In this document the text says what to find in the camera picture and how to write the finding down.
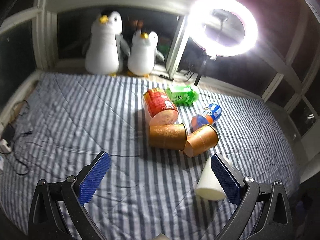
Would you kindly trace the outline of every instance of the metal screw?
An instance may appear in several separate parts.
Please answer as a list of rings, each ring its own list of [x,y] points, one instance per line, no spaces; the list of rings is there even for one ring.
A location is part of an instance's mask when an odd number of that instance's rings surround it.
[[[252,182],[254,182],[254,179],[252,177],[245,177],[245,181],[252,183]]]
[[[276,180],[276,184],[277,184],[278,186],[280,186],[280,187],[283,185],[282,181],[279,180],[279,179]]]
[[[76,177],[75,176],[69,176],[67,177],[67,182],[74,182],[76,180]]]
[[[39,185],[39,186],[42,186],[44,183],[45,183],[45,180],[44,180],[44,179],[41,179],[41,180],[38,181],[38,185]]]

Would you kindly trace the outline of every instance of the large penguin plush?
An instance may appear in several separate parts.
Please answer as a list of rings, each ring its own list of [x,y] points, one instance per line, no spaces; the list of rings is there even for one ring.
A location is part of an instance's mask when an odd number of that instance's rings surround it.
[[[121,35],[122,21],[118,12],[99,15],[91,27],[91,40],[85,57],[85,68],[92,74],[115,75],[123,69],[122,51],[130,48]]]
[[[137,76],[148,76],[153,70],[156,57],[164,61],[164,56],[157,50],[158,35],[155,32],[141,33],[138,30],[132,38],[132,47],[128,58],[128,69]]]

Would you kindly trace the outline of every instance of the ring light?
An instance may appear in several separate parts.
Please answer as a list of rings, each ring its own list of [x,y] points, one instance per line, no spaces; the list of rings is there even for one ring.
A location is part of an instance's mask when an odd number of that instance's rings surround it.
[[[240,44],[226,47],[208,38],[204,23],[212,18],[214,9],[222,9],[236,15],[244,27],[244,39]],[[257,22],[251,12],[235,0],[199,0],[191,8],[188,31],[194,42],[210,56],[235,56],[251,49],[258,37]]]

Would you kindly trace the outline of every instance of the penguin belly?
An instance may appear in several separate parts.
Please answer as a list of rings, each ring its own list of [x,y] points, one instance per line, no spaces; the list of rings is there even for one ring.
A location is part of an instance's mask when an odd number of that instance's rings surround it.
[[[118,50],[114,34],[92,37],[85,57],[85,68],[92,74],[108,75],[119,68]]]
[[[155,66],[152,46],[133,46],[128,59],[128,69],[137,76],[149,74]]]

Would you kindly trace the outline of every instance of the striped bedsheet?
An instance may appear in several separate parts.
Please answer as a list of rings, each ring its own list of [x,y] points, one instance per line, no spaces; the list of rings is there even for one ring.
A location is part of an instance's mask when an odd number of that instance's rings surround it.
[[[193,106],[179,106],[178,123],[190,133],[193,115],[209,103],[222,107],[217,147],[194,158],[178,151],[148,146],[142,94],[165,84],[132,77],[46,73],[28,98],[30,110],[16,122],[16,134],[32,131],[15,143],[15,155],[30,172],[18,176],[8,162],[0,176],[0,202],[8,218],[23,232],[38,180],[63,181],[77,174],[101,150],[111,168],[85,207],[107,239],[214,239],[236,206],[228,199],[207,201],[195,187],[207,158],[219,152],[244,176],[258,182],[284,182],[288,195],[299,176],[291,148],[266,105],[200,90]],[[23,167],[8,160],[23,173]],[[243,238],[259,213],[256,205]],[[80,239],[64,206],[63,215]]]

